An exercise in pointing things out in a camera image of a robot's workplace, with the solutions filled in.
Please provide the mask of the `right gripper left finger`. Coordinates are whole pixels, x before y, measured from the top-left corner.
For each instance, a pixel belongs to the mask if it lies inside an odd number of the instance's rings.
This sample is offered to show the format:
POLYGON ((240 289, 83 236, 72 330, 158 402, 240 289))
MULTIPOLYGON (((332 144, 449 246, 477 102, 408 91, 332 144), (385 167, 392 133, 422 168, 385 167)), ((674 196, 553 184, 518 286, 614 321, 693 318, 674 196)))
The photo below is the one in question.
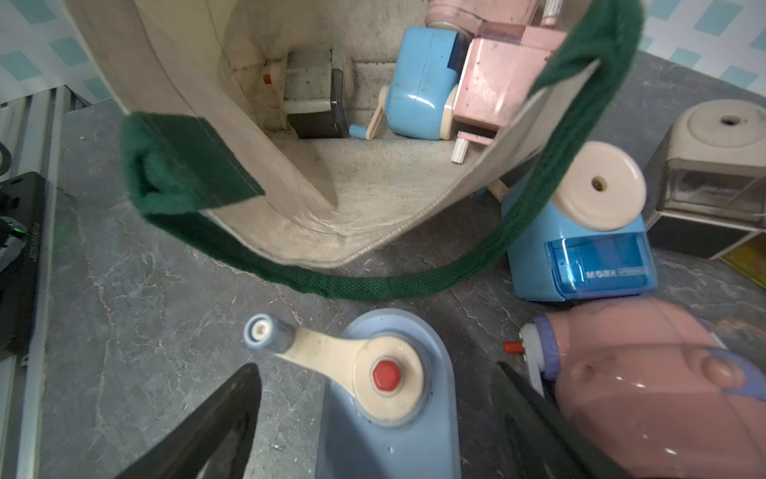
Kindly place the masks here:
POLYGON ((261 375, 238 369, 162 441, 119 474, 121 478, 243 478, 259 407, 261 375))

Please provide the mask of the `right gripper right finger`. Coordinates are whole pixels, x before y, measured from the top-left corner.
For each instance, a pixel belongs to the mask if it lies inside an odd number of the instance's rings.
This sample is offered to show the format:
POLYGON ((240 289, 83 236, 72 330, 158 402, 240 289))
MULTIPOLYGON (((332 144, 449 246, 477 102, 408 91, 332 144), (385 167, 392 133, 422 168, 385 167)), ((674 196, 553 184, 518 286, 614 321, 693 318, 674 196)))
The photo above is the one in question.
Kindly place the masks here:
POLYGON ((510 365, 492 370, 496 444, 510 478, 626 478, 510 365))

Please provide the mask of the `pink round character sharpener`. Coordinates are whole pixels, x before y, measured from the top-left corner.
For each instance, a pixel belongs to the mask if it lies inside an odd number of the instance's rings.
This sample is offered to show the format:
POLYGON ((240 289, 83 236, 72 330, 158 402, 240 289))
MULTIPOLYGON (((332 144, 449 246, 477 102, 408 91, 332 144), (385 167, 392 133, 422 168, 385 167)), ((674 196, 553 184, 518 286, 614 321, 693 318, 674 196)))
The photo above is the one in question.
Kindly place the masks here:
POLYGON ((536 317, 508 354, 560 413, 638 478, 761 478, 765 375, 683 307, 600 299, 536 317))

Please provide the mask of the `light blue square sharpener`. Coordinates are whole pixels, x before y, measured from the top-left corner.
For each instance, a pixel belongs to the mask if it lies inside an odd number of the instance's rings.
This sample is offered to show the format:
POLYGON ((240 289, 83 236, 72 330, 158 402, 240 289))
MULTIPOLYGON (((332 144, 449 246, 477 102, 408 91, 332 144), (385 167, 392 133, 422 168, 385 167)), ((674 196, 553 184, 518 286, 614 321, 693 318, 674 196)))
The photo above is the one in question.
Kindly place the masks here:
POLYGON ((243 342, 325 377, 316 477, 460 477, 454 370, 420 317, 376 309, 331 336, 259 313, 243 342))

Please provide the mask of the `blue pencil sharpener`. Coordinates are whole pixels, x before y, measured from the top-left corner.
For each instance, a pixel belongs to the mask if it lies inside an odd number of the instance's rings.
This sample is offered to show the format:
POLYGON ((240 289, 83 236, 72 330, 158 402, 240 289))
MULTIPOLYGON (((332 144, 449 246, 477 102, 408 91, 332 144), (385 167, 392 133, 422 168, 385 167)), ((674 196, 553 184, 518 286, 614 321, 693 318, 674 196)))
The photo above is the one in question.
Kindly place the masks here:
POLYGON ((648 189, 620 148, 582 146, 562 183, 508 248, 512 284, 525 301, 582 301, 643 295, 656 268, 642 219, 648 189))

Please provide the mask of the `cream pencil sharpener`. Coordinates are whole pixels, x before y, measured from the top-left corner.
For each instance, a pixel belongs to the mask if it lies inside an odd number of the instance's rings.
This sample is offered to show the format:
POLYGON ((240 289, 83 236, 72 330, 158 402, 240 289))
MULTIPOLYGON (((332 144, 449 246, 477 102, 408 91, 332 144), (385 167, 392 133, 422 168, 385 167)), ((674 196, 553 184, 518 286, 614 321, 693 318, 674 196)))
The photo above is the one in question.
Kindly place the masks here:
POLYGON ((684 111, 644 167, 655 249, 718 259, 765 230, 765 109, 714 100, 684 111))

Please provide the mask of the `beige canvas tote bag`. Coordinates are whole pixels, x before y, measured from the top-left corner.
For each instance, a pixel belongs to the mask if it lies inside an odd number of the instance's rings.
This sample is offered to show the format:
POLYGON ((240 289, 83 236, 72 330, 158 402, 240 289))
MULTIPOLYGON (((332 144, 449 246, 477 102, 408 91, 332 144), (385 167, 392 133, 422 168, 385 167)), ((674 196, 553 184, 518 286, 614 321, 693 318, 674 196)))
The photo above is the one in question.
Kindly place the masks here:
POLYGON ((593 1, 522 95, 496 143, 450 162, 442 140, 301 140, 279 132, 257 86, 292 44, 388 57, 421 1, 69 1, 85 50, 125 112, 130 199, 153 226, 300 293, 384 301, 433 295, 492 265, 529 227, 630 71, 638 1, 593 1), (536 159, 521 201, 472 251, 438 269, 341 277, 386 245, 536 159))

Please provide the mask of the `pink translucent pencil sharpener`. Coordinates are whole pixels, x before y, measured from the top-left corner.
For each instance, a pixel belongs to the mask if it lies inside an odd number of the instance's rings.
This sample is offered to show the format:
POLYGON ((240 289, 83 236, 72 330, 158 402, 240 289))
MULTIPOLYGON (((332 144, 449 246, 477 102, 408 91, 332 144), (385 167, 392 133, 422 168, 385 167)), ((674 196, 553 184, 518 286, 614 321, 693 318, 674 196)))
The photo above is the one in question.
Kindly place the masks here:
POLYGON ((455 89, 453 120, 489 132, 508 127, 566 37, 558 29, 482 23, 455 89))

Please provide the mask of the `yellow white pencil sharpener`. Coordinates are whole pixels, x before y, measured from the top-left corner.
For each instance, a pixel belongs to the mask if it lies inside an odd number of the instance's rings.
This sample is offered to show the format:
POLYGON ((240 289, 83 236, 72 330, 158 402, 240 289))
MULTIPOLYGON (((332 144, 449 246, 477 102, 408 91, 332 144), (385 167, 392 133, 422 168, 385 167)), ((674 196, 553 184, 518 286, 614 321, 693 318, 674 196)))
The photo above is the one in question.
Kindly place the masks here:
POLYGON ((765 235, 761 234, 739 245, 721 257, 721 260, 747 277, 750 281, 766 288, 766 245, 765 235))

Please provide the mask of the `sky blue box sharpener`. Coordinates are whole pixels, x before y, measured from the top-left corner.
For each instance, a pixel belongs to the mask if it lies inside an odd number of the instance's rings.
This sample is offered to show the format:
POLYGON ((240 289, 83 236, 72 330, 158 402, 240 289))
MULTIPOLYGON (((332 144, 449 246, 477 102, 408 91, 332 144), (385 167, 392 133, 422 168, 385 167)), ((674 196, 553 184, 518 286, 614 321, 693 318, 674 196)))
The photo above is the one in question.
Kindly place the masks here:
POLYGON ((426 27, 405 30, 393 79, 378 96, 368 126, 352 125, 352 137, 371 140, 380 123, 408 138, 448 141, 454 135, 454 102, 468 51, 456 31, 426 27))

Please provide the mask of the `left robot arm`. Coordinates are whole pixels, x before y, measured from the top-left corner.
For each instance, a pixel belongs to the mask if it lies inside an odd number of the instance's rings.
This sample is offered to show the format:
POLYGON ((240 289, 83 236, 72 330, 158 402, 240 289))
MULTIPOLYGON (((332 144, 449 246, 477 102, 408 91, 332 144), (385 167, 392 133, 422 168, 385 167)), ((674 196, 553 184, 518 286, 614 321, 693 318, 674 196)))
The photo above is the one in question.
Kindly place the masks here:
POLYGON ((1 358, 28 351, 35 329, 46 179, 28 172, 1 183, 1 358))

